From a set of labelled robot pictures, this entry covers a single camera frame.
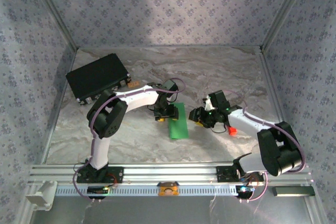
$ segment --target metal edge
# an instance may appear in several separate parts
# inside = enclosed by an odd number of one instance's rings
[[[216,166],[218,163],[198,163],[190,166],[188,164],[170,164],[175,166],[165,167],[159,164],[143,164],[143,167],[131,165],[124,169],[124,184],[127,185],[149,185],[162,180],[179,181],[183,184],[218,184]],[[73,166],[69,165],[39,165],[30,171],[29,183],[40,184],[43,180],[55,180],[60,185],[69,185],[72,182]],[[269,185],[310,185],[312,183],[311,173],[305,168],[298,174],[286,173],[278,177],[269,176]]]
[[[72,70],[76,55],[77,55],[77,51],[75,52],[75,56],[73,57],[73,59],[71,61],[68,72],[70,72]],[[65,79],[64,87],[63,87],[63,90],[62,90],[62,93],[61,93],[61,99],[59,100],[59,103],[57,104],[55,116],[54,116],[54,119],[51,123],[51,129],[50,129],[50,131],[46,132],[46,135],[44,137],[44,139],[47,139],[47,143],[46,143],[46,147],[43,151],[43,156],[42,156],[42,159],[41,159],[41,162],[40,162],[41,165],[43,165],[47,162],[48,153],[49,153],[50,144],[51,144],[51,137],[53,136],[53,133],[54,133],[54,130],[55,130],[55,127],[56,127],[56,124],[57,124],[57,120],[58,120],[59,113],[60,113],[60,110],[61,110],[61,105],[62,105],[62,101],[64,99],[65,91],[67,90],[67,86],[68,86],[68,81],[67,81],[67,79]]]
[[[296,0],[283,0],[282,5],[279,8],[277,15],[275,16],[273,22],[270,25],[263,41],[262,45],[264,48],[264,52],[267,52],[271,43],[274,41],[276,36],[278,35],[282,25],[284,24],[289,12],[294,6]]]
[[[201,48],[212,48],[212,47],[228,47],[228,48],[235,48],[235,49],[241,49],[241,48],[251,48],[251,47],[259,47],[260,45],[237,45],[237,44],[189,44],[189,45],[176,45],[176,44],[164,44],[164,45],[114,45],[114,46],[102,46],[99,47],[101,50],[111,50],[111,49],[132,49],[132,48],[167,48],[167,47],[173,47],[173,48],[181,48],[181,47],[201,47]],[[80,47],[79,49],[88,52],[91,50],[97,49],[97,47],[89,46],[89,47]]]
[[[284,116],[285,114],[283,112],[283,109],[280,103],[281,99],[275,88],[275,85],[274,85],[275,81],[273,79],[272,74],[269,71],[269,67],[268,67],[265,55],[262,51],[260,51],[259,53],[259,60],[260,60],[260,65],[261,65],[261,74],[266,83],[266,90],[269,96],[269,101],[275,110],[275,113],[276,113],[276,116],[279,122],[281,122],[285,119],[285,116]]]
[[[68,31],[65,23],[63,22],[60,14],[58,13],[53,1],[52,0],[42,0],[42,2],[44,3],[45,7],[48,9],[50,16],[54,19],[59,31],[61,32],[66,42],[70,45],[72,50],[76,52],[77,47],[76,47],[75,41],[71,37],[70,32]]]
[[[37,191],[37,186],[35,185],[27,185],[25,190],[23,191],[24,196],[28,194],[34,194]],[[27,224],[30,222],[33,215],[33,205],[29,202],[26,197],[23,197],[19,208],[18,208],[18,216],[15,223],[16,224]]]
[[[322,205],[320,195],[315,185],[312,185],[315,191],[314,197],[305,197],[307,210],[313,224],[327,224],[328,219]]]

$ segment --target cable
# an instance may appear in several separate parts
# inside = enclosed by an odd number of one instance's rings
[[[250,120],[252,120],[252,121],[254,121],[256,123],[261,123],[261,124],[266,125],[268,127],[275,128],[276,130],[278,130],[281,133],[283,133],[286,137],[288,137],[294,143],[294,145],[299,150],[302,162],[301,162],[301,166],[298,169],[296,169],[296,170],[289,170],[288,172],[289,173],[298,173],[298,172],[302,171],[305,168],[305,166],[306,166],[306,157],[305,157],[304,151],[303,151],[301,145],[298,143],[298,141],[296,141],[294,137],[292,137],[288,132],[286,132],[282,128],[280,128],[280,127],[278,127],[278,126],[276,126],[276,125],[274,125],[274,124],[272,124],[270,122],[262,121],[262,120],[259,120],[259,119],[256,119],[256,118],[252,117],[251,115],[249,115],[249,113],[246,112],[246,109],[247,109],[247,107],[243,108],[243,114],[244,114],[244,116],[246,116],[247,118],[249,118]]]
[[[153,109],[150,109],[150,108],[149,108],[149,105],[147,105],[147,109],[149,109],[150,111],[154,111]]]
[[[251,199],[252,196],[253,196],[253,194],[252,194],[251,197],[248,199],[248,201],[255,201],[257,199],[260,199],[265,194],[265,192],[267,190],[267,186],[268,186],[268,176],[267,176],[267,172],[264,172],[264,174],[265,174],[265,187],[264,187],[263,191],[261,192],[261,194],[258,197],[254,198],[254,199]]]
[[[83,198],[88,199],[89,201],[92,201],[88,196],[85,196],[84,194],[81,193],[81,191],[78,189],[77,184],[76,184],[76,175],[79,173],[79,171],[81,169],[83,169],[84,167],[88,166],[93,158],[93,150],[94,150],[94,142],[96,140],[96,137],[98,137],[98,135],[96,134],[95,130],[93,129],[93,125],[95,124],[95,120],[97,118],[97,116],[99,115],[99,113],[107,106],[107,104],[109,104],[111,101],[113,101],[116,98],[125,98],[125,97],[130,97],[132,95],[136,95],[136,94],[141,94],[141,93],[145,93],[145,92],[149,92],[149,91],[160,91],[160,92],[165,92],[165,93],[170,93],[170,94],[175,94],[175,93],[181,93],[185,90],[186,85],[184,83],[183,80],[181,80],[180,78],[171,78],[170,80],[178,80],[180,82],[182,82],[183,84],[183,89],[182,90],[177,90],[177,91],[170,91],[170,90],[164,90],[164,89],[155,89],[155,88],[150,88],[150,89],[142,89],[142,90],[138,90],[138,91],[134,91],[134,92],[130,92],[130,93],[124,93],[124,94],[120,94],[120,95],[116,95],[114,97],[111,97],[110,99],[108,99],[105,103],[103,103],[102,106],[99,107],[99,109],[96,111],[96,113],[94,114],[92,121],[90,123],[90,130],[91,133],[93,135],[93,139],[91,142],[91,153],[90,153],[90,157],[87,160],[87,162],[80,166],[74,173],[73,177],[72,177],[72,183],[73,186],[75,187],[76,192]]]
[[[73,168],[72,168],[74,172],[76,171],[76,170],[75,170],[75,166],[76,166],[76,165],[79,165],[79,164],[82,164],[82,165],[83,165],[83,164],[85,164],[85,163],[78,162],[78,163],[74,164],[74,165],[73,165]]]
[[[175,97],[174,101],[169,101],[169,100],[167,100],[167,102],[169,102],[169,103],[176,102],[178,94],[179,94],[179,93],[176,93],[176,97]]]
[[[245,99],[243,98],[243,96],[242,96],[241,94],[237,93],[236,91],[228,90],[228,89],[224,89],[223,91],[224,91],[224,92],[230,92],[230,93],[232,93],[232,94],[237,95],[238,97],[240,97],[240,98],[243,100],[243,102],[244,102],[244,104],[245,104],[245,107],[247,107],[247,102],[245,101]]]
[[[249,185],[249,184],[251,183],[251,177],[253,177],[253,176],[254,176],[254,174],[251,173],[247,185]],[[257,176],[254,176],[254,178],[255,178],[256,181],[257,181],[257,185],[256,185],[256,187],[258,187],[258,186],[259,186],[259,180],[258,180],[258,177],[257,177]],[[251,194],[251,196],[248,198],[248,200],[252,199],[253,195],[254,195],[254,190],[252,191],[252,194]]]
[[[114,179],[113,184],[108,185],[107,187],[114,186],[114,185],[116,185],[118,183],[117,178],[112,173],[109,173],[107,176],[113,177],[113,179]]]
[[[214,131],[212,128],[210,128],[210,130],[213,132],[213,133],[216,133],[216,134],[222,134],[222,133],[225,133],[227,131],[226,127],[225,127],[225,124],[224,124],[224,129],[225,131],[221,131],[221,132],[217,132],[217,131]]]

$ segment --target orange object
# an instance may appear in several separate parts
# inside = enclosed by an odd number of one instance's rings
[[[163,182],[158,183],[160,187],[159,196],[177,196],[179,195],[178,182]]]
[[[127,83],[127,86],[129,88],[134,88],[134,87],[140,86],[140,81],[131,81],[131,82]]]
[[[233,127],[228,127],[228,130],[229,130],[229,135],[230,136],[234,136],[234,135],[237,135],[237,129],[236,128],[233,128]]]

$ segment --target table surface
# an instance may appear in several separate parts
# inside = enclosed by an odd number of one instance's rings
[[[186,90],[177,102],[185,104],[186,114],[202,105],[202,98],[217,90],[233,90],[248,103],[248,111],[277,121],[268,100],[260,70],[257,47],[158,47],[78,50],[73,70],[110,53],[116,53],[142,84],[183,79]],[[231,105],[242,99],[225,92]],[[92,135],[86,114],[92,105],[80,106],[66,88],[55,130],[51,136],[47,164],[83,162],[90,154]],[[110,163],[232,161],[245,153],[257,152],[256,139],[238,132],[215,134],[210,129],[187,122],[189,138],[171,140],[168,122],[156,122],[146,107],[128,112],[118,132],[111,137]],[[217,125],[215,131],[222,131]]]

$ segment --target green block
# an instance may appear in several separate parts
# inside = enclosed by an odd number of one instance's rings
[[[171,139],[189,138],[187,119],[185,116],[184,103],[173,103],[179,110],[178,120],[170,119],[169,122],[169,136]]]

